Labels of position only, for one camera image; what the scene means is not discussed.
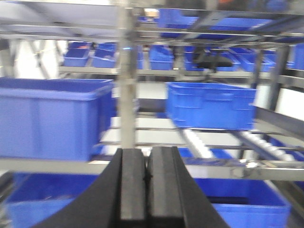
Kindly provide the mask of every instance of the blue plastic bin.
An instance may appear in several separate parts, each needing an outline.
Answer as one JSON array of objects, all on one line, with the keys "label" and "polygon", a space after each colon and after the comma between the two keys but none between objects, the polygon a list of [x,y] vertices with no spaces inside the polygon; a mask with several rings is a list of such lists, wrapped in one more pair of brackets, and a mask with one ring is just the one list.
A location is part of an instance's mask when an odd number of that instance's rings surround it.
[{"label": "blue plastic bin", "polygon": [[96,49],[92,65],[94,67],[114,68],[116,64],[115,52]]},{"label": "blue plastic bin", "polygon": [[[272,67],[274,67],[276,65],[276,53],[275,52],[271,53],[270,51],[268,51],[264,54],[264,57],[266,57],[268,60],[270,60],[270,63],[271,63]],[[288,61],[286,67],[287,68],[294,68],[295,63],[291,62],[291,61]]]},{"label": "blue plastic bin", "polygon": [[56,213],[81,194],[95,175],[33,174],[6,199],[14,228],[29,228]]},{"label": "blue plastic bin", "polygon": [[[255,54],[238,54],[236,55],[236,58],[240,61],[241,67],[248,72],[253,72],[255,69],[255,60],[256,55]],[[273,64],[270,60],[268,60],[266,57],[263,60],[261,72],[269,72],[270,67],[272,67]]]},{"label": "blue plastic bin", "polygon": [[[113,80],[109,79],[64,79],[65,81],[72,81],[72,82],[84,82],[84,83],[99,83],[103,86],[110,86],[113,88]],[[112,91],[104,94],[101,98],[100,103],[100,110],[99,113],[101,114],[99,123],[101,133],[104,133],[111,127],[111,118],[113,117],[113,113],[116,111],[116,104],[114,103],[114,99],[112,98]]]},{"label": "blue plastic bin", "polygon": [[111,80],[0,78],[0,156],[87,161],[109,128]]},{"label": "blue plastic bin", "polygon": [[68,67],[85,67],[89,58],[89,49],[73,48],[69,49],[64,56],[64,66]]},{"label": "blue plastic bin", "polygon": [[[159,9],[159,11],[160,19],[158,25],[160,28],[187,29],[198,19],[198,17],[183,16],[182,10],[180,9]],[[271,22],[270,19],[224,18],[214,26],[211,26],[210,29],[245,31],[250,30],[251,28],[258,28],[269,22]],[[176,38],[179,35],[179,33],[161,34],[161,36],[169,38]],[[199,36],[201,39],[226,39],[229,37],[232,36],[212,34],[203,34]]]},{"label": "blue plastic bin", "polygon": [[92,42],[72,42],[69,44],[68,49],[81,48],[81,49],[90,49]]},{"label": "blue plastic bin", "polygon": [[173,54],[167,46],[152,45],[149,52],[152,70],[172,70]]},{"label": "blue plastic bin", "polygon": [[231,228],[285,228],[290,204],[263,180],[195,181]]},{"label": "blue plastic bin", "polygon": [[249,130],[256,90],[212,83],[167,83],[167,115],[178,127]]},{"label": "blue plastic bin", "polygon": [[294,49],[295,69],[304,70],[303,54],[304,54],[304,43],[296,45]]},{"label": "blue plastic bin", "polygon": [[116,47],[117,47],[116,43],[108,42],[108,43],[98,44],[96,49],[102,49],[102,50],[106,50],[106,51],[115,52],[116,51]]},{"label": "blue plastic bin", "polygon": [[230,53],[233,55],[237,54],[256,54],[254,50],[248,49],[248,48],[238,48],[238,47],[233,47],[230,49]]},{"label": "blue plastic bin", "polygon": [[137,46],[137,69],[143,69],[143,49]]}]

